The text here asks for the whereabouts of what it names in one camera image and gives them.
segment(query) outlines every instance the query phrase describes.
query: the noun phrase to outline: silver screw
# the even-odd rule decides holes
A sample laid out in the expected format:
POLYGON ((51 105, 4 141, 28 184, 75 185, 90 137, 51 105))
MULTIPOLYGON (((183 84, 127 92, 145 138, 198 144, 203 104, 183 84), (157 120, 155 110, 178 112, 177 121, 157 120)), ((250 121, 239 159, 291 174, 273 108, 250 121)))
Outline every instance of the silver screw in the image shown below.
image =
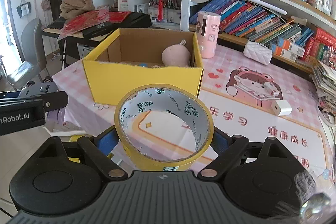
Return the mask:
POLYGON ((207 178, 213 178, 217 175, 217 171, 213 169, 204 169, 201 171, 201 175, 207 178))
POLYGON ((112 178, 121 178, 123 175, 125 175, 125 171, 121 169, 113 169, 109 171, 109 176, 112 178))

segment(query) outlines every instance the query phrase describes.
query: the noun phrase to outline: grey chair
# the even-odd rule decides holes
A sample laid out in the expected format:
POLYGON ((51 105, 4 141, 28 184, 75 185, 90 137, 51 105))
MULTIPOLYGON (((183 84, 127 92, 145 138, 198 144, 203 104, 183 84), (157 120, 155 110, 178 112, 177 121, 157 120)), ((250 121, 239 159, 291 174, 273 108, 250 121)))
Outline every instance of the grey chair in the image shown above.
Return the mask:
POLYGON ((33 19, 23 29, 21 44, 25 60, 16 71, 7 75, 7 82, 15 90, 22 88, 36 75, 42 82, 40 72, 43 70, 46 70, 50 75, 46 68, 47 59, 42 39, 42 24, 39 18, 33 19))

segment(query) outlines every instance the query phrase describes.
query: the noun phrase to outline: chair seat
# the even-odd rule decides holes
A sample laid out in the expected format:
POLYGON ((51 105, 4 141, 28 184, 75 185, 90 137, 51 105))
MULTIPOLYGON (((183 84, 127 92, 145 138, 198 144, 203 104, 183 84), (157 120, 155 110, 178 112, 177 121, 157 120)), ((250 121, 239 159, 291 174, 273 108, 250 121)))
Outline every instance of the chair seat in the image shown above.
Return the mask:
POLYGON ((40 72, 38 65, 24 61, 13 73, 7 75, 7 82, 16 89, 22 88, 40 72))

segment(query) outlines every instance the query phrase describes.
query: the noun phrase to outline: yellow packing tape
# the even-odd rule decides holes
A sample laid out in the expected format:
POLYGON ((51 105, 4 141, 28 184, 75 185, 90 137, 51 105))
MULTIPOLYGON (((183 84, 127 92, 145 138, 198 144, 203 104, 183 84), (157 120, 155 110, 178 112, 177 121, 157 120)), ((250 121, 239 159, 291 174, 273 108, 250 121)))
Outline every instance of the yellow packing tape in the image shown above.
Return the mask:
POLYGON ((210 146, 213 120, 207 107, 194 95, 172 85, 144 85, 127 93, 115 110, 115 128, 125 152, 140 170, 187 170, 210 146), (125 128, 142 112, 159 110, 178 116, 193 131, 195 153, 179 160, 159 161, 142 154, 128 139, 125 128))

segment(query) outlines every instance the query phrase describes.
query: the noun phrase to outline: white quilted purse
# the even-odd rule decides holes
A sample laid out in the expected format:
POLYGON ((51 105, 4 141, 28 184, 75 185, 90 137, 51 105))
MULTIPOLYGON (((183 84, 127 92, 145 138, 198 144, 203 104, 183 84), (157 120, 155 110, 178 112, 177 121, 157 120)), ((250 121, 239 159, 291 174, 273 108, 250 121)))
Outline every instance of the white quilted purse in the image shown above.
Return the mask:
POLYGON ((261 64, 268 65, 271 62, 272 51, 265 45, 248 41, 244 48, 244 55, 261 64))

